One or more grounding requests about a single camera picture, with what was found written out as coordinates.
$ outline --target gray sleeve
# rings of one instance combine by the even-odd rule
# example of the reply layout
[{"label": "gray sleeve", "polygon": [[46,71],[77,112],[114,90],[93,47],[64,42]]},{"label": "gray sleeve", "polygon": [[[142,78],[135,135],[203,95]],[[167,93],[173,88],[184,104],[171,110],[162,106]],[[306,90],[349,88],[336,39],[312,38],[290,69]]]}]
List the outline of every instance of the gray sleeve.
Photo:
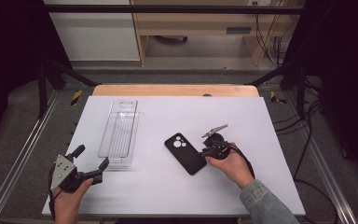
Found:
[{"label": "gray sleeve", "polygon": [[298,223],[289,208],[259,180],[247,185],[240,198],[254,223]]}]

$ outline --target transparent plastic tray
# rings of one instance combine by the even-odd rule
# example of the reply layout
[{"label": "transparent plastic tray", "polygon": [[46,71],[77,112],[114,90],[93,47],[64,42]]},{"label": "transparent plastic tray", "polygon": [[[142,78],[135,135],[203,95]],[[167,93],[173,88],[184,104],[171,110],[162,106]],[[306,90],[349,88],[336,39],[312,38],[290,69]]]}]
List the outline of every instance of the transparent plastic tray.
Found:
[{"label": "transparent plastic tray", "polygon": [[136,100],[118,100],[112,102],[109,117],[98,152],[99,157],[107,157],[106,170],[130,167],[139,113]]}]

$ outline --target hand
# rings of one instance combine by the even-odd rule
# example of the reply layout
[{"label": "hand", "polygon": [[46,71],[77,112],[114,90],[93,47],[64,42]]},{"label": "hand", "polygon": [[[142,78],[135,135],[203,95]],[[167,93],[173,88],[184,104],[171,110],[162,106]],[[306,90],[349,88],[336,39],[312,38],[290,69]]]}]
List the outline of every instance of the hand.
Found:
[{"label": "hand", "polygon": [[220,169],[240,189],[245,188],[246,185],[255,180],[249,171],[246,161],[234,150],[231,150],[224,160],[217,160],[212,157],[205,157],[205,160],[212,166]]},{"label": "hand", "polygon": [[53,191],[55,223],[76,224],[80,202],[90,188],[92,178],[84,181],[74,193],[63,192],[60,187]]}]

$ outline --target white tabletop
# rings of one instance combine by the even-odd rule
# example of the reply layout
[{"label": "white tabletop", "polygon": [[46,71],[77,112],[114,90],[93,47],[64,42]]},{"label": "white tabletop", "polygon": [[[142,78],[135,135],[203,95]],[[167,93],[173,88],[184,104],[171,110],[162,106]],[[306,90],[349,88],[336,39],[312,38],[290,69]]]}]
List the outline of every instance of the white tabletop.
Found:
[{"label": "white tabletop", "polygon": [[[164,141],[181,133],[198,150],[211,128],[235,142],[255,169],[255,176],[295,215],[305,215],[269,112],[261,97],[91,96],[69,146],[86,150],[75,159],[78,171],[97,169],[98,150],[112,101],[138,100],[140,112],[132,166],[105,171],[103,183],[92,186],[80,214],[117,217],[238,217],[248,215],[240,189],[223,173],[206,165],[189,175]],[[43,214],[48,215],[48,204]]]}]

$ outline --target black smartphone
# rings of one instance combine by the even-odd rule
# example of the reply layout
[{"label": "black smartphone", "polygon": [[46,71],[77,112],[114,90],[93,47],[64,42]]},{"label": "black smartphone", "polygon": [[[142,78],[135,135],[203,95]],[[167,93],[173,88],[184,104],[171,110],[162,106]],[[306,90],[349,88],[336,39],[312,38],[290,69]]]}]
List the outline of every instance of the black smartphone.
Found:
[{"label": "black smartphone", "polygon": [[206,160],[191,146],[181,133],[176,133],[165,141],[165,147],[167,147],[190,175],[194,175],[206,165]]}]

